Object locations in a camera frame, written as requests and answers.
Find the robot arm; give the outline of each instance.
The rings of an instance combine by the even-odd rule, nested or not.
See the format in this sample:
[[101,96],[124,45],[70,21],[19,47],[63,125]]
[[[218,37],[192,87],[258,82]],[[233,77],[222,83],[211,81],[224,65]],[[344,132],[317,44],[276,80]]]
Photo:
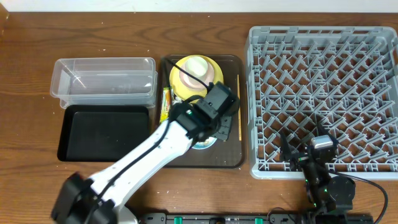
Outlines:
[[320,124],[317,131],[319,136],[312,138],[304,151],[294,154],[281,133],[281,158],[290,162],[291,170],[304,173],[308,199],[315,207],[307,211],[308,223],[323,223],[323,220],[348,223],[346,212],[353,209],[355,183],[347,177],[329,175],[325,164],[336,157],[339,142]]
[[136,224],[137,218],[124,206],[131,195],[193,143],[216,133],[222,120],[238,108],[239,99],[222,83],[212,85],[205,98],[194,105],[173,105],[168,121],[121,160],[86,180],[78,173],[71,175],[61,188],[51,217],[56,223]]
[[[121,160],[105,170],[93,174],[90,177],[90,179],[94,181],[91,185],[91,189],[93,189],[95,193],[100,194],[112,177],[126,167],[131,161],[145,153],[148,148],[159,140],[165,131],[166,125],[167,122],[163,122],[159,128],[156,129],[155,133]],[[164,165],[184,154],[191,145],[192,139],[187,137],[187,130],[181,127],[176,121],[172,121],[164,140],[159,146],[125,171],[125,173],[115,181],[114,186],[106,191],[102,199],[104,201],[112,200],[115,203],[114,211],[120,211],[133,193],[143,183],[151,178]]]

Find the gray dish rack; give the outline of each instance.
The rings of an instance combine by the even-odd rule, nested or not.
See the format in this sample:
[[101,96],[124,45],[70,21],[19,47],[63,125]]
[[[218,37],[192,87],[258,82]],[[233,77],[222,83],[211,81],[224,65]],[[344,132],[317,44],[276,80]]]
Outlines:
[[245,45],[251,175],[303,179],[280,162],[321,123],[340,142],[330,170],[398,179],[398,38],[390,27],[266,27]]

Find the black base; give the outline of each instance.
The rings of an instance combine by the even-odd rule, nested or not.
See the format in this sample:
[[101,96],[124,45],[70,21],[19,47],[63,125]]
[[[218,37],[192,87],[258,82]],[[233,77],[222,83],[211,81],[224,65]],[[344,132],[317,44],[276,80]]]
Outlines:
[[[373,217],[369,215],[347,216],[347,224],[373,224]],[[164,213],[149,213],[140,218],[141,224],[308,224],[305,216],[286,213],[267,215],[184,215]],[[333,220],[323,220],[316,224],[340,224]]]

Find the green connector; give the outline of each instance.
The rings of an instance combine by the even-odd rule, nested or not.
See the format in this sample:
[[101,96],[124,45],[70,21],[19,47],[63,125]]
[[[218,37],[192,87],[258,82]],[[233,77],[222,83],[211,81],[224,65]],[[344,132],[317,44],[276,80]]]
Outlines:
[[262,223],[263,223],[262,218],[255,218],[254,219],[254,224],[262,224]]
[[174,224],[182,224],[182,217],[175,217]]

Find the wooden surface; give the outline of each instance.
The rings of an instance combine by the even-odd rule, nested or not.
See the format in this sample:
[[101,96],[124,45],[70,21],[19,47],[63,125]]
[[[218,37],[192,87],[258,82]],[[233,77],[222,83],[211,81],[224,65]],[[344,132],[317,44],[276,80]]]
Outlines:
[[[252,26],[392,26],[397,14],[12,13],[0,43],[0,223],[50,223],[63,181],[107,163],[60,162],[63,119],[49,95],[54,62],[73,57],[235,54]],[[255,180],[248,162],[236,170],[162,169],[133,195],[138,212],[267,213],[308,205],[302,181]],[[398,182],[382,223],[397,223]],[[354,212],[377,218],[382,193],[357,183]]]

